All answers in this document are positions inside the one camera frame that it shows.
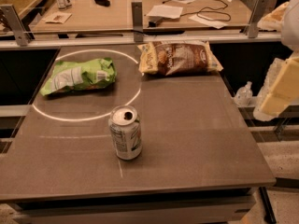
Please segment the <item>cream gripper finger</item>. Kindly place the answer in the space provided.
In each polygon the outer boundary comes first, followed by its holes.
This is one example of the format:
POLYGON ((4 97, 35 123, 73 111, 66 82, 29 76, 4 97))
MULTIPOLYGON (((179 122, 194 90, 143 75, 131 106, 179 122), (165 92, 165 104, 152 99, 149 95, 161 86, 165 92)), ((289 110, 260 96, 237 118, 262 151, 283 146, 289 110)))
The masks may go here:
POLYGON ((284 13, 289 3, 285 2, 275 8, 271 13, 263 16, 257 23, 257 26, 266 31, 280 31, 284 13))
POLYGON ((299 57, 285 61, 276 58, 270 65, 260 89, 253 117, 260 121, 277 118, 299 98, 299 57))

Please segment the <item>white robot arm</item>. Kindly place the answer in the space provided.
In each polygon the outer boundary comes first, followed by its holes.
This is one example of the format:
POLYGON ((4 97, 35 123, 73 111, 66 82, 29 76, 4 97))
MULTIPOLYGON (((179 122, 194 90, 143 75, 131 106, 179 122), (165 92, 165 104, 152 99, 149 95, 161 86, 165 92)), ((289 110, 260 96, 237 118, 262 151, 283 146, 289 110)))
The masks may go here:
POLYGON ((299 0, 285 2, 263 16, 258 27, 280 31, 281 43, 292 50, 288 59, 272 62, 257 95, 253 117, 269 121, 299 98, 299 0))

